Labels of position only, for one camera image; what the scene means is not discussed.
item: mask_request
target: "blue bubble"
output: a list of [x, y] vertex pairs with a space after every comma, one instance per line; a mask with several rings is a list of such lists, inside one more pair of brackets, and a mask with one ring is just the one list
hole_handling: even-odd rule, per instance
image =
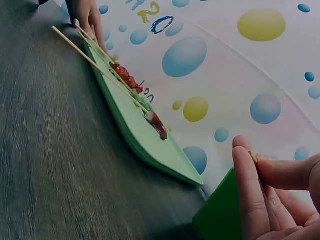
[[252, 101], [250, 112], [258, 124], [270, 124], [280, 116], [281, 103], [276, 96], [263, 93]]
[[143, 29], [135, 30], [130, 37], [130, 41], [134, 45], [143, 44], [148, 38], [148, 32]]
[[193, 164], [194, 168], [201, 175], [204, 173], [207, 167], [207, 154], [206, 152], [198, 146], [188, 146], [183, 149], [185, 155]]
[[298, 9], [301, 11], [301, 12], [304, 12], [304, 13], [309, 13], [310, 12], [310, 7], [308, 5], [305, 5], [305, 4], [299, 4], [298, 5]]
[[304, 146], [299, 147], [294, 153], [295, 160], [305, 160], [309, 157], [309, 151]]
[[110, 30], [108, 28], [105, 28], [103, 30], [103, 38], [104, 38], [104, 41], [108, 41], [109, 38], [110, 38]]
[[223, 143], [229, 137], [229, 130], [221, 127], [215, 131], [214, 138], [218, 143]]
[[269, 158], [272, 159], [272, 160], [279, 160], [279, 159], [278, 159], [276, 156], [274, 156], [274, 155], [270, 155]]
[[207, 56], [207, 43], [198, 36], [177, 41], [165, 53], [162, 68], [172, 78], [181, 78], [197, 70]]
[[304, 74], [305, 80], [307, 80], [308, 82], [313, 82], [315, 80], [315, 75], [308, 71]]
[[115, 45], [112, 42], [108, 42], [105, 46], [106, 46], [106, 49], [108, 50], [112, 50], [115, 47]]
[[68, 12], [68, 6], [67, 6], [67, 3], [66, 1], [63, 2], [63, 4], [61, 5], [61, 8], [62, 10], [69, 15], [69, 12]]
[[106, 14], [109, 11], [109, 6], [108, 5], [102, 5], [101, 7], [99, 7], [99, 12], [101, 14]]
[[168, 28], [168, 30], [165, 32], [165, 35], [167, 37], [172, 37], [174, 35], [177, 35], [178, 33], [180, 33], [183, 27], [184, 27], [183, 22], [176, 22]]
[[127, 26], [126, 26], [126, 25], [121, 25], [121, 26], [119, 27], [119, 31], [122, 32], [122, 33], [124, 33], [125, 31], [127, 31]]
[[190, 0], [172, 0], [173, 6], [177, 8], [183, 8], [190, 3]]
[[311, 86], [308, 90], [309, 97], [312, 99], [320, 98], [320, 88], [317, 86]]

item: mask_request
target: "bamboo skewer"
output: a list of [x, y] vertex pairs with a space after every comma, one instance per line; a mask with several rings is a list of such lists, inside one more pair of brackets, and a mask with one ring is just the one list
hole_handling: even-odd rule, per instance
[[[101, 56], [101, 54], [94, 48], [91, 46], [91, 43], [86, 39], [86, 37], [79, 32], [79, 35], [83, 38], [83, 40], [93, 49], [93, 51], [100, 57], [100, 59], [107, 65], [109, 66], [109, 63], [106, 62], [106, 60]], [[122, 77], [120, 77], [120, 75], [112, 68], [110, 67], [111, 71], [116, 75], [116, 77], [120, 80], [120, 82], [131, 92], [133, 93], [132, 89], [128, 86], [128, 84], [126, 84], [126, 82], [122, 79]]]
[[76, 24], [75, 26], [80, 30], [80, 32], [81, 32], [86, 38], [92, 40], [93, 43], [94, 43], [94, 45], [95, 45], [113, 64], [115, 63], [115, 61], [114, 61], [108, 54], [106, 54], [105, 51], [103, 51], [103, 50], [101, 49], [101, 47], [86, 33], [85, 30], [83, 30], [78, 24]]
[[137, 104], [143, 112], [146, 114], [149, 113], [149, 111], [142, 106], [136, 99], [134, 99], [130, 93], [128, 93], [126, 90], [124, 90], [116, 81], [114, 81], [111, 77], [109, 77], [106, 72], [98, 66], [94, 61], [92, 61], [83, 51], [81, 51], [72, 41], [70, 41], [61, 31], [59, 31], [55, 26], [52, 26], [52, 29], [59, 34], [67, 43], [69, 43], [78, 53], [80, 53], [89, 63], [91, 63], [93, 66], [95, 66], [106, 78], [108, 78], [111, 82], [113, 82], [124, 94], [126, 94], [135, 104]]
[[258, 163], [256, 156], [252, 153], [252, 151], [249, 151], [249, 154], [251, 155], [252, 160], [254, 161], [255, 164]]

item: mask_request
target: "wooden table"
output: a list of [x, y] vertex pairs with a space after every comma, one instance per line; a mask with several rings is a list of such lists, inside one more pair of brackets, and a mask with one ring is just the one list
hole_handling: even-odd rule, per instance
[[195, 239], [201, 191], [130, 152], [67, 21], [0, 0], [0, 240]]

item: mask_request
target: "plastic tablecloth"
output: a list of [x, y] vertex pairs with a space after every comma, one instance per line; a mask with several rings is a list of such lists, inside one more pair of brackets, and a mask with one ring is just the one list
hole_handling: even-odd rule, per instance
[[320, 3], [96, 2], [110, 55], [144, 88], [208, 196], [233, 167], [237, 135], [274, 160], [319, 152]]

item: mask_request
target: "yellow bubble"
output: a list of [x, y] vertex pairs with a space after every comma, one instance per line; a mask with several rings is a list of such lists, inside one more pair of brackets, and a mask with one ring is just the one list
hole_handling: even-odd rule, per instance
[[119, 55], [114, 55], [113, 58], [112, 58], [112, 60], [113, 60], [114, 62], [116, 62], [116, 61], [119, 60], [119, 58], [120, 58]]
[[286, 20], [280, 12], [270, 8], [255, 8], [240, 17], [238, 30], [251, 41], [267, 42], [284, 33]]
[[183, 115], [189, 122], [198, 122], [208, 113], [209, 105], [207, 100], [202, 96], [190, 98], [183, 108]]
[[181, 108], [182, 102], [181, 101], [175, 101], [172, 105], [173, 110], [177, 111]]

